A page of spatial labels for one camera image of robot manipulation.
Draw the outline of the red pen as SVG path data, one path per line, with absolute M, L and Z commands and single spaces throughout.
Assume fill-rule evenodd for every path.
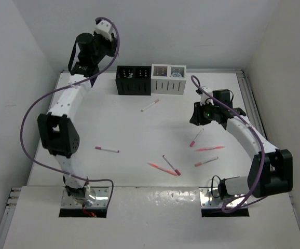
M 209 150 L 216 150 L 216 149 L 223 149 L 225 146 L 213 146 L 213 147 L 205 147 L 205 148 L 198 148 L 195 149 L 195 151 L 200 152 L 200 151 L 209 151 Z

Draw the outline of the orange pen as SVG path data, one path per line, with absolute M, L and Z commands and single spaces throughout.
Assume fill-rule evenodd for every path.
M 165 173 L 168 173 L 168 174 L 170 174 L 170 175 L 178 176 L 175 172 L 170 171 L 170 170 L 167 170 L 167 169 L 164 169 L 163 167 L 160 167 L 160 166 L 158 166 L 158 165 L 156 165 L 156 164 L 154 164 L 154 163 L 148 162 L 147 164 L 148 164 L 149 166 L 153 167 L 153 168 L 156 168 L 156 169 L 158 169 L 158 170 L 161 170 L 161 171 L 163 171 L 163 172 L 165 172 Z

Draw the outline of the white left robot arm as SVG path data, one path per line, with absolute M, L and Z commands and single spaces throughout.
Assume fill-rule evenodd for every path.
M 113 33 L 82 33 L 76 37 L 68 63 L 70 81 L 56 104 L 47 114 L 37 118 L 40 139 L 44 149 L 57 160 L 63 171 L 66 192 L 78 202 L 94 200 L 88 178 L 73 155 L 80 145 L 73 120 L 84 96 L 93 87 L 99 72 L 98 64 L 105 57 L 113 57 L 117 39 Z

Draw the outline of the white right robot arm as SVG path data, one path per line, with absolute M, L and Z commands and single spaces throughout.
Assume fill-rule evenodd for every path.
M 228 89 L 196 91 L 201 100 L 194 103 L 190 123 L 205 126 L 215 121 L 230 133 L 247 152 L 252 164 L 246 177 L 220 180 L 221 199 L 242 193 L 262 198 L 293 189 L 293 156 L 287 149 L 278 149 L 267 141 L 251 124 L 241 108 L 234 108 Z

